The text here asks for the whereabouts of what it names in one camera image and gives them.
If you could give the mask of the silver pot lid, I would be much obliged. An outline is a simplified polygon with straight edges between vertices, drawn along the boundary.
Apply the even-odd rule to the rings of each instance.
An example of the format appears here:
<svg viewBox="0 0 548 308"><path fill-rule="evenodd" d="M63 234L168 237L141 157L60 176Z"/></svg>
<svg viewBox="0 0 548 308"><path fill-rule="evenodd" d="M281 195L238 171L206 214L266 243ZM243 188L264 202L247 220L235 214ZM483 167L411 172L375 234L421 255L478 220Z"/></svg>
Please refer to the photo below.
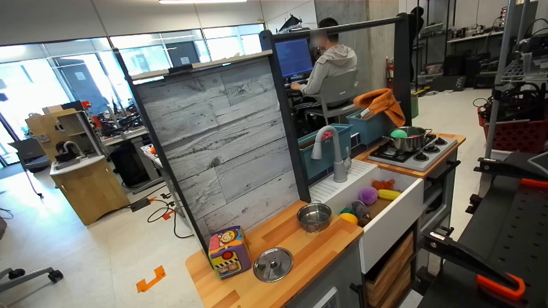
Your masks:
<svg viewBox="0 0 548 308"><path fill-rule="evenodd" d="M293 268L293 255L284 248L266 249L254 263L254 275L262 282L286 277Z"/></svg>

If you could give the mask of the green ball in pot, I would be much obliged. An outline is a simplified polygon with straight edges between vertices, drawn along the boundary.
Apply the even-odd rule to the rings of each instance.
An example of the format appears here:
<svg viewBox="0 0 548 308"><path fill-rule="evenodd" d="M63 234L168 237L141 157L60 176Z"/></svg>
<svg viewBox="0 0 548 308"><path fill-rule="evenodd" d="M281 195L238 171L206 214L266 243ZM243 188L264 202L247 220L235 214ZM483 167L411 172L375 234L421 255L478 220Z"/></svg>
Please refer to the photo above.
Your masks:
<svg viewBox="0 0 548 308"><path fill-rule="evenodd" d="M391 131L391 138L396 138L396 140L408 138L408 131L403 128L396 128Z"/></svg>

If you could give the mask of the silver pot on stove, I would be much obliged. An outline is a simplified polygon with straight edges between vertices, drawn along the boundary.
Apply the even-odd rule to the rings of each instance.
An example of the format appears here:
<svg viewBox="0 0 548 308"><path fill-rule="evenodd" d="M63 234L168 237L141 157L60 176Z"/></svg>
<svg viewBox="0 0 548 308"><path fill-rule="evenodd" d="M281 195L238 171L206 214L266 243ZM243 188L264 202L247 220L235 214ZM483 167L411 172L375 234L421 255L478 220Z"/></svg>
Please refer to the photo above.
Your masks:
<svg viewBox="0 0 548 308"><path fill-rule="evenodd" d="M428 135L432 133L430 128L421 128L421 126L399 126L403 130L408 131L408 138L391 138L391 135L387 137L387 140L403 152L415 152L420 150L427 145L428 142Z"/></svg>

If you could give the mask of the teal storage bin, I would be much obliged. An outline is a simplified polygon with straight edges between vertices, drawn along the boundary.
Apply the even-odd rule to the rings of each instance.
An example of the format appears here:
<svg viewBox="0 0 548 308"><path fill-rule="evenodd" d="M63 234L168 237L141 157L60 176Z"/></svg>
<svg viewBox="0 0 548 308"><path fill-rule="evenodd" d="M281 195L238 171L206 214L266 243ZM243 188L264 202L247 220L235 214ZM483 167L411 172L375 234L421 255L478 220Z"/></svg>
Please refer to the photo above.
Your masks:
<svg viewBox="0 0 548 308"><path fill-rule="evenodd" d="M348 123L334 123L334 128L339 133L339 148L343 155L343 162L349 164L349 152L351 152L351 126ZM315 133L310 131L298 138L300 157L303 159L305 171L310 181L317 181L329 172L334 171L334 140L329 133L322 138L322 157L313 159Z"/></svg>
<svg viewBox="0 0 548 308"><path fill-rule="evenodd" d="M372 145L392 130L392 123L384 113L363 119L358 114L348 118L351 125L351 145Z"/></svg>

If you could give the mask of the grey wood backboard panel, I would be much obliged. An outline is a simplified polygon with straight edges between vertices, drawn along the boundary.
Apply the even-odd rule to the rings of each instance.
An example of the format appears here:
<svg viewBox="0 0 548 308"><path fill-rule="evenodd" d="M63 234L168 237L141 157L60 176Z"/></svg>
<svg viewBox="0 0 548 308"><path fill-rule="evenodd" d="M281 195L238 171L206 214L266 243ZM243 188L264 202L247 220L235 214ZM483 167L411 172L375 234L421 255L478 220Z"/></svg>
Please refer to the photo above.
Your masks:
<svg viewBox="0 0 548 308"><path fill-rule="evenodd" d="M266 54L141 83L137 94L200 236L250 229L298 198Z"/></svg>

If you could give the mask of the grey toy faucet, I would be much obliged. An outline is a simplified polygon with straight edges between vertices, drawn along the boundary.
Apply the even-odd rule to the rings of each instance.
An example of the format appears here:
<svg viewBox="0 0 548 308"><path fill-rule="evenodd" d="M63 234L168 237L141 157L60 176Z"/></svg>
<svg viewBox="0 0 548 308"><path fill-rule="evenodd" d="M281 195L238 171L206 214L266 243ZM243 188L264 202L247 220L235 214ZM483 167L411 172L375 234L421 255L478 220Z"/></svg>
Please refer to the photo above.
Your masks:
<svg viewBox="0 0 548 308"><path fill-rule="evenodd" d="M312 157L315 160L319 160L322 157L322 140L324 140L325 133L332 135L334 181L344 183L348 179L349 164L343 159L341 138L339 138L337 130L332 125L325 125L315 133Z"/></svg>

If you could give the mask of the small silver bowl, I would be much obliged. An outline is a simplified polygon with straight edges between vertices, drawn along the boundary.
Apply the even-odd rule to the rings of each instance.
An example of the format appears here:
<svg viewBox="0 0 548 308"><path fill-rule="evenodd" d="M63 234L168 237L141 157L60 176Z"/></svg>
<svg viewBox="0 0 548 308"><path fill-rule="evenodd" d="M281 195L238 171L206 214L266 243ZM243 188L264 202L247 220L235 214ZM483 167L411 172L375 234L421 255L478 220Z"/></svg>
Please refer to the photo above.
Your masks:
<svg viewBox="0 0 548 308"><path fill-rule="evenodd" d="M325 229L331 224L332 210L325 203L310 203L298 210L298 224L308 231L317 232Z"/></svg>

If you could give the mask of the yellow toy ball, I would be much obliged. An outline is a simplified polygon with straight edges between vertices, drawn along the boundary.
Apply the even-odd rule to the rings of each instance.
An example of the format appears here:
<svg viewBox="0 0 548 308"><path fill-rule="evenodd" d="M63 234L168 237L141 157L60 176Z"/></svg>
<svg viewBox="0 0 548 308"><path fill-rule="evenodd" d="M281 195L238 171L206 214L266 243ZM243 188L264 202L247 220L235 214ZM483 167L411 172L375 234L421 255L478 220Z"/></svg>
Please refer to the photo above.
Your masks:
<svg viewBox="0 0 548 308"><path fill-rule="evenodd" d="M358 217L355 214L344 212L344 214L339 214L339 217L358 225Z"/></svg>

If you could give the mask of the grey office chair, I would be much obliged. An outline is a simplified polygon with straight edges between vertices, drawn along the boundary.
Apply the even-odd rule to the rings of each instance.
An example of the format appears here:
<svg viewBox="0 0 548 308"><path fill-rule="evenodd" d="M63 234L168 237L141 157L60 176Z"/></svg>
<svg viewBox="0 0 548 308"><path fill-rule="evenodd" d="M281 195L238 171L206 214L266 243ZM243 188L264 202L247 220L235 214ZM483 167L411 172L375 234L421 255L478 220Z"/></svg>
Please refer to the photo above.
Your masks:
<svg viewBox="0 0 548 308"><path fill-rule="evenodd" d="M355 109L353 99L358 94L358 71L348 71L334 77L325 77L317 95L319 106L308 109L308 116L322 116L324 121L348 114Z"/></svg>

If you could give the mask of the seated person in hoodie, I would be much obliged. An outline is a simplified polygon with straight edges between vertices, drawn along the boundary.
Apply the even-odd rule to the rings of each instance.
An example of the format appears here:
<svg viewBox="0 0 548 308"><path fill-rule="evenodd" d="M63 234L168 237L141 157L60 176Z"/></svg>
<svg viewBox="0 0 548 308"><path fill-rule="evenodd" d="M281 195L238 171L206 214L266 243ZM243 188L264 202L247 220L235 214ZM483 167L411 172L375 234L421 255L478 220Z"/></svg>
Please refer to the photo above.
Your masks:
<svg viewBox="0 0 548 308"><path fill-rule="evenodd" d="M320 56L317 58L307 83L293 82L291 90L305 95L319 94L327 77L337 77L358 68L358 56L351 46L339 41L337 34L324 34L315 37Z"/></svg>

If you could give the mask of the blue computer monitor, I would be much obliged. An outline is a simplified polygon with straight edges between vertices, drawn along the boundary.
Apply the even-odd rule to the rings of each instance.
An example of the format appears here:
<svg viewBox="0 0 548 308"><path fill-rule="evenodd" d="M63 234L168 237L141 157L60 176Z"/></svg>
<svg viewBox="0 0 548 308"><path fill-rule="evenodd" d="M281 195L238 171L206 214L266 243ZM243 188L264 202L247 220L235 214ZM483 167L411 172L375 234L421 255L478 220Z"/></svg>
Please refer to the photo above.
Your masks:
<svg viewBox="0 0 548 308"><path fill-rule="evenodd" d="M305 39L278 41L274 49L284 78L296 80L312 71L312 56Z"/></svg>

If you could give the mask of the purple toy ball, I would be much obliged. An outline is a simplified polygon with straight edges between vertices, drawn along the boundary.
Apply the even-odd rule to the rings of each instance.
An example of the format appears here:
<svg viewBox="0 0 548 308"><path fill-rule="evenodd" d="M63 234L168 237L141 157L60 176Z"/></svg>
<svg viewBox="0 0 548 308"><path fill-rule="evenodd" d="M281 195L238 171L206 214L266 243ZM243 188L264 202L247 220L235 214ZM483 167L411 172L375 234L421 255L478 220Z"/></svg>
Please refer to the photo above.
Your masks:
<svg viewBox="0 0 548 308"><path fill-rule="evenodd" d="M361 188L358 191L358 198L365 203L365 205L372 205L379 200L379 191L375 188Z"/></svg>

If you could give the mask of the colourful toy block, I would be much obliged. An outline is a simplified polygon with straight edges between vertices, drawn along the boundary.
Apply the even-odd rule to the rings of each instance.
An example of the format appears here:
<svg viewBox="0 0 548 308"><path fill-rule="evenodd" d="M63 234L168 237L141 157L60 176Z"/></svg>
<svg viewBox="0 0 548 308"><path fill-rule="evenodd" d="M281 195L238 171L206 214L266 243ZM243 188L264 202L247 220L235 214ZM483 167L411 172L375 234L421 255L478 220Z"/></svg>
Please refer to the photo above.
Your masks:
<svg viewBox="0 0 548 308"><path fill-rule="evenodd" d="M245 232L240 225L230 225L212 232L209 236L207 256L219 279L242 273L252 265Z"/></svg>

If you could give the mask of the yellow toy banana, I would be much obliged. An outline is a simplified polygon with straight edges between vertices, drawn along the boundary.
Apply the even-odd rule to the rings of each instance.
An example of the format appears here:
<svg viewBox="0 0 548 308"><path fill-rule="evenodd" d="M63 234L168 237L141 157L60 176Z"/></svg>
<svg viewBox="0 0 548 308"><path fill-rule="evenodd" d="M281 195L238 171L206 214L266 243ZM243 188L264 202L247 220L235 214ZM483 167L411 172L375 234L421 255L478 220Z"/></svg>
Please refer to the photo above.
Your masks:
<svg viewBox="0 0 548 308"><path fill-rule="evenodd" d="M379 190L379 198L396 200L401 195L397 190Z"/></svg>

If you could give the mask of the orange toy in sink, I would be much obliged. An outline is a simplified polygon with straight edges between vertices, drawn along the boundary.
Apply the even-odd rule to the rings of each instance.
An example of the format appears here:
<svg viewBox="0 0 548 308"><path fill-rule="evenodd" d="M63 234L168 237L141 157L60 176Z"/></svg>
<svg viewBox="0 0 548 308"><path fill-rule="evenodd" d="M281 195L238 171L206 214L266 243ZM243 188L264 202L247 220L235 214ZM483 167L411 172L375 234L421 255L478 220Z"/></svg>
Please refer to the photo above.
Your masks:
<svg viewBox="0 0 548 308"><path fill-rule="evenodd" d="M372 186L377 190L392 190L394 188L394 179L373 179Z"/></svg>

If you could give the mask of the orange cloth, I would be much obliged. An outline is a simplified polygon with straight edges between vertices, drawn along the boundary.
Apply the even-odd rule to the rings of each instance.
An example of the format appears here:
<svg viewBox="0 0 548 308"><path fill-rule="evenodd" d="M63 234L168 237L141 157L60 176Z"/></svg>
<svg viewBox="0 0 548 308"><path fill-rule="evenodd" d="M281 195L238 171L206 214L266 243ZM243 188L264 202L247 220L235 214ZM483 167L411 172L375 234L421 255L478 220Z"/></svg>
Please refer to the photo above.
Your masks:
<svg viewBox="0 0 548 308"><path fill-rule="evenodd" d="M389 87L358 94L353 99L353 106L360 111L361 118L385 114L396 126L403 126L406 123L404 111Z"/></svg>

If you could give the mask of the white toy sink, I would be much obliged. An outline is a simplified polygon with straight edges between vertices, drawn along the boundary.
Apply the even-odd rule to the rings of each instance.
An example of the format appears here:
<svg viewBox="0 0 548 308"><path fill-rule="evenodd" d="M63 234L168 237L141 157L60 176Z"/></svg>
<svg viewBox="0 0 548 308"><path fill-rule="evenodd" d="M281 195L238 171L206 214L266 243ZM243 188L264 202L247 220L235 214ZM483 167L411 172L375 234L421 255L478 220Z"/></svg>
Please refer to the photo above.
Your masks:
<svg viewBox="0 0 548 308"><path fill-rule="evenodd" d="M372 208L372 220L363 225L360 237L361 272L367 273L423 214L423 179L382 169L377 164L355 160L344 183L327 176L310 186L313 202L327 203L337 215L358 198L361 188L375 179L394 179L399 191L396 200L379 200Z"/></svg>

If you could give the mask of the grey toy stove top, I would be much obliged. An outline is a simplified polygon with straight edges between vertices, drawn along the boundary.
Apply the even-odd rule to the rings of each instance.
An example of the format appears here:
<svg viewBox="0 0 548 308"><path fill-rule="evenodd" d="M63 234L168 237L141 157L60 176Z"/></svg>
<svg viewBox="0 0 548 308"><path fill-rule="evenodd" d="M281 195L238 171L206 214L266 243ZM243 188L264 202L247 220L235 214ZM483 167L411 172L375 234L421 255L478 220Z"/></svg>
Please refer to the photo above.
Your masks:
<svg viewBox="0 0 548 308"><path fill-rule="evenodd" d="M368 159L413 171L427 171L456 143L456 138L430 133L427 143L418 150L404 152L397 150L391 142L384 142L370 152Z"/></svg>

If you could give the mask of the wooden cabinet with machine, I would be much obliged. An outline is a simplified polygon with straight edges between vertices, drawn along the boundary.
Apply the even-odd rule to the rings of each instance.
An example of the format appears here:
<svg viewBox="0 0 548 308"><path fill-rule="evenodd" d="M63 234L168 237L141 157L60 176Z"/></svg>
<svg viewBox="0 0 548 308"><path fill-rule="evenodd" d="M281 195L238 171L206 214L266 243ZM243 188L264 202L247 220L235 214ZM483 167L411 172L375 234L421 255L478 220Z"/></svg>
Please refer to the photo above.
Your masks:
<svg viewBox="0 0 548 308"><path fill-rule="evenodd" d="M113 174L84 111L31 114L26 123L31 137L51 160L53 183L82 224L93 224L129 205L129 196Z"/></svg>

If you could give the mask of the orange floor bracket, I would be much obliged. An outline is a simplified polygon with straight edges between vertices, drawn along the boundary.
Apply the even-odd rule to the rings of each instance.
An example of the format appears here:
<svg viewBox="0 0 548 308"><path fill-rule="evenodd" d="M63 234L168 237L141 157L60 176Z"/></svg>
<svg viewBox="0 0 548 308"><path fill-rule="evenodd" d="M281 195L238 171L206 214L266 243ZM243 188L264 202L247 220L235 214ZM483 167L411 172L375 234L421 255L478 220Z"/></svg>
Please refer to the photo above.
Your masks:
<svg viewBox="0 0 548 308"><path fill-rule="evenodd" d="M151 287L154 287L159 280L166 277L166 270L163 265L154 268L154 275L151 279L141 279L135 284L137 292L147 292Z"/></svg>

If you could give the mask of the orange handled clamp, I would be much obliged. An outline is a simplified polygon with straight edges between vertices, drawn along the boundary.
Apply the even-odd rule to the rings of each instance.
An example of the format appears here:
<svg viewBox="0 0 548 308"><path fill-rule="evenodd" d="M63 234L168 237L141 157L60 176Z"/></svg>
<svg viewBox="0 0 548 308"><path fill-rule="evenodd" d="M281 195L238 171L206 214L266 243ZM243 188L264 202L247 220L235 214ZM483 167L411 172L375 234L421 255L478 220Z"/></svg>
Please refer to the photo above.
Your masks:
<svg viewBox="0 0 548 308"><path fill-rule="evenodd" d="M450 236L442 236L432 231L425 236L425 248L469 272L474 272L476 284L498 299L519 302L526 296L528 285L522 277L495 268L485 258L454 241Z"/></svg>

